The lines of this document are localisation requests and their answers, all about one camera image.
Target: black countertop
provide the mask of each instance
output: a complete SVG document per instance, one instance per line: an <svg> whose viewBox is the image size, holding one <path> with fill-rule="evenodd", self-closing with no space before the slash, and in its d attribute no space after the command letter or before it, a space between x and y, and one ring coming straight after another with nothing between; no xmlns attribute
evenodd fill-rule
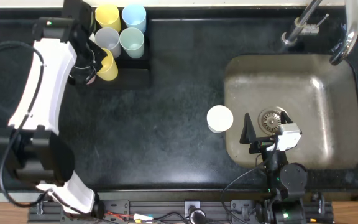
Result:
<svg viewBox="0 0 358 224"><path fill-rule="evenodd" d="M213 134L206 113L224 104L224 69L242 54L332 54L341 40L344 8L327 12L318 36L284 49L280 36L302 9L148 9L152 86L146 90L77 89L67 85L60 136L75 153L76 172L97 190L216 190L247 171L226 152L224 133ZM31 42L39 16L56 9L0 11L0 42ZM32 54L0 53L0 127L21 98ZM358 88L358 43L349 56ZM11 190L26 189L6 177ZM235 189L265 190L253 172ZM309 170L309 190L358 190L358 167Z"/></svg>

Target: stainless steel sink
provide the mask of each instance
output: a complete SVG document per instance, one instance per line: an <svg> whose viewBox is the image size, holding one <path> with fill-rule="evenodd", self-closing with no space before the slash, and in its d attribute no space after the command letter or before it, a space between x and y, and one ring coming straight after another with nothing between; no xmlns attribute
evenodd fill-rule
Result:
<svg viewBox="0 0 358 224"><path fill-rule="evenodd" d="M256 154L239 144L244 115L257 136L277 129L285 110L302 130L289 162L313 169L344 169L358 164L358 100L354 74L329 55L243 55L226 68L225 105L234 123L226 131L226 149L241 166L253 167Z"/></svg>

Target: blue cup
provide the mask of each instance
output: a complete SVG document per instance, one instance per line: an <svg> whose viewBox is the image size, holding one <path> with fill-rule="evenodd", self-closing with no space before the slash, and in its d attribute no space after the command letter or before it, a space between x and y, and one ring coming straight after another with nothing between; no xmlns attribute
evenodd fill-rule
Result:
<svg viewBox="0 0 358 224"><path fill-rule="evenodd" d="M128 27L146 31L146 9L139 4L128 5L122 10L122 19Z"/></svg>

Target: drain strainer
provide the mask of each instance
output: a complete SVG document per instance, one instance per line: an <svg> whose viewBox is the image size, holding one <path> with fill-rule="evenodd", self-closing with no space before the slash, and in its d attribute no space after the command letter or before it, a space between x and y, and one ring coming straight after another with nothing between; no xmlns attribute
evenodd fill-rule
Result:
<svg viewBox="0 0 358 224"><path fill-rule="evenodd" d="M282 111L284 109L275 106L267 108L259 114L259 127L264 133L271 135L278 131L281 125Z"/></svg>

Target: chrome faucet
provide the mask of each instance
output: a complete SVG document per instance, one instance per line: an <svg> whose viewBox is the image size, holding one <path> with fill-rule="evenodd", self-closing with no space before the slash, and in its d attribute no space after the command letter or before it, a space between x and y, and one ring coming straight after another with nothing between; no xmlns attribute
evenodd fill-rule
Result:
<svg viewBox="0 0 358 224"><path fill-rule="evenodd" d="M295 19L294 25L290 32L284 32L282 35L282 41L285 45L294 45L303 28L312 13L316 10L322 0L312 0L312 2L306 7L302 15ZM345 0L346 8L346 36L342 44L339 46L339 51L329 59L332 65L337 65L346 58L354 44L356 43L358 36L358 0Z"/></svg>

